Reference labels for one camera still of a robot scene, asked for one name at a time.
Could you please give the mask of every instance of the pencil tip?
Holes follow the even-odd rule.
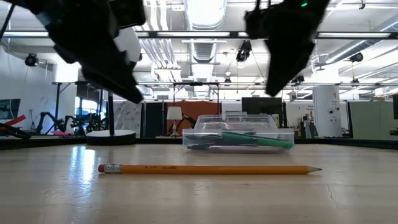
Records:
[[[316,172],[316,171],[320,171],[320,170],[322,170],[322,168],[309,167],[309,168],[308,168],[308,173]]]

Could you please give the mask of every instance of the pencil eraser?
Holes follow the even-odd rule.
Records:
[[[105,172],[105,165],[101,164],[98,166],[98,172]]]

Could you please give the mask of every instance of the fluorescent light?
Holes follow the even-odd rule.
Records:
[[[181,71],[181,68],[155,68],[155,71]]]
[[[5,31],[4,38],[48,38],[47,31]]]
[[[247,33],[245,32],[239,32],[238,37],[249,37]]]
[[[138,85],[173,85],[172,82],[138,82]]]
[[[226,44],[226,40],[181,40],[184,44]]]
[[[187,65],[221,65],[219,62],[187,62]]]
[[[334,6],[334,7],[327,7],[327,11],[334,11],[334,10],[350,10],[350,9],[357,9],[358,6],[350,6],[350,5],[341,5],[339,7]],[[366,9],[397,9],[395,6],[368,6],[366,5]]]
[[[159,37],[229,37],[229,32],[158,32]]]
[[[136,31],[137,37],[148,37],[148,32]]]
[[[320,32],[318,37],[321,38],[383,38],[389,37],[391,33],[377,33],[377,32],[359,32],[359,33],[350,33],[350,32]]]

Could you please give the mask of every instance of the security camera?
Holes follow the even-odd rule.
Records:
[[[294,77],[292,79],[292,83],[302,83],[304,81],[305,81],[304,75],[301,75],[301,74],[297,75],[296,77]]]
[[[350,60],[350,62],[362,62],[362,60],[363,60],[363,54],[360,52],[360,53],[357,53],[357,54],[354,54],[353,56],[351,56],[350,58],[349,58],[349,60]]]
[[[250,56],[251,43],[250,40],[244,40],[242,45],[240,46],[238,53],[236,54],[237,62],[245,62]]]
[[[231,78],[230,77],[226,77],[224,80],[225,83],[231,83]]]
[[[37,59],[36,53],[29,53],[25,59],[25,65],[29,67],[36,67],[39,65],[39,60]]]

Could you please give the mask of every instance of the white cylinder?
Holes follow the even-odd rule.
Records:
[[[338,86],[313,89],[315,126],[319,137],[341,137],[340,96]]]

